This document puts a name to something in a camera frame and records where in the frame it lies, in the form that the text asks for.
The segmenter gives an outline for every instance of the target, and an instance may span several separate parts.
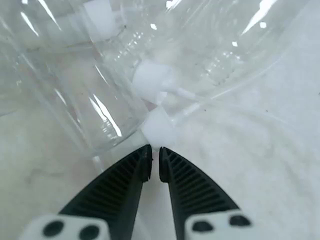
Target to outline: clear plastic bottle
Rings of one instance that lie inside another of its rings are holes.
[[[89,23],[76,15],[68,0],[48,1],[46,5],[44,1],[6,0],[3,4],[7,8],[0,13],[12,34],[19,36],[20,29],[29,28],[34,41],[41,43],[39,49],[28,49],[27,53],[37,75],[33,86],[52,109],[55,100],[61,100],[65,105],[62,110],[67,111],[63,116],[70,116],[71,124],[78,126],[91,149],[98,152],[112,148],[136,131],[147,112],[145,105],[121,79],[114,81],[92,43],[80,48],[62,47],[52,38],[55,31],[49,33],[37,27],[53,22],[51,26],[61,31],[66,42],[84,35],[90,39],[86,30]],[[66,10],[77,17],[60,25],[58,16]],[[28,48],[23,39],[16,39]]]
[[[143,99],[160,104],[166,96],[166,86],[174,85],[176,76],[171,66],[154,61],[150,51],[179,39],[209,1],[173,0],[156,6],[144,0],[109,2],[113,11],[133,5],[144,7],[140,14],[131,17],[135,24],[126,25],[116,37],[97,42],[96,46],[104,61],[115,73],[132,82]]]
[[[0,27],[0,117],[18,110],[26,102],[18,55]]]
[[[191,41],[186,48],[197,47],[196,51],[190,51],[190,64],[196,66],[200,79],[209,80],[215,87],[244,80],[284,51],[292,37],[286,33],[308,2],[217,1],[200,16],[202,21],[197,25],[199,29],[207,28],[202,37],[209,41],[196,45],[199,38],[188,38]],[[192,57],[195,54],[201,56],[200,61],[199,57]]]

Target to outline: black circular hole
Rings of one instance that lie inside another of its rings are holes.
[[[80,231],[79,237],[81,240],[94,240],[98,237],[99,232],[99,227],[96,225],[88,225]]]
[[[234,215],[230,217],[229,224],[231,226],[237,226],[237,227],[247,227],[251,225],[251,222],[248,218],[246,218],[243,215]]]
[[[212,226],[207,221],[197,221],[193,224],[192,230],[195,232],[211,232],[214,230],[214,226]]]
[[[64,223],[60,220],[52,221],[48,223],[43,229],[43,235],[47,238],[54,237],[61,233],[64,228]]]

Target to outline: white table surface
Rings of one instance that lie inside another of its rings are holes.
[[[313,0],[283,58],[221,98],[260,112],[205,106],[172,147],[203,169],[270,239],[320,238],[320,2]],[[56,213],[97,174],[41,104],[0,118],[0,238]],[[175,239],[168,186],[157,160],[142,190],[133,239]]]

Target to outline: bottle neck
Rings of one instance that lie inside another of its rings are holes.
[[[126,27],[102,51],[105,62],[118,74],[125,74],[130,81],[153,42],[154,35],[144,29],[147,28],[133,30]]]

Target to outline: bottle cap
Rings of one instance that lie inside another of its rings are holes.
[[[93,42],[103,41],[118,35],[121,29],[116,22],[116,13],[113,12],[109,0],[91,0],[84,3],[83,6],[91,21],[88,23],[87,29]]]
[[[171,147],[176,142],[176,128],[161,106],[149,113],[141,126],[141,131],[154,149]]]
[[[175,83],[172,67],[151,60],[143,60],[137,67],[132,84],[139,96],[155,105],[160,105],[168,95],[164,83]]]

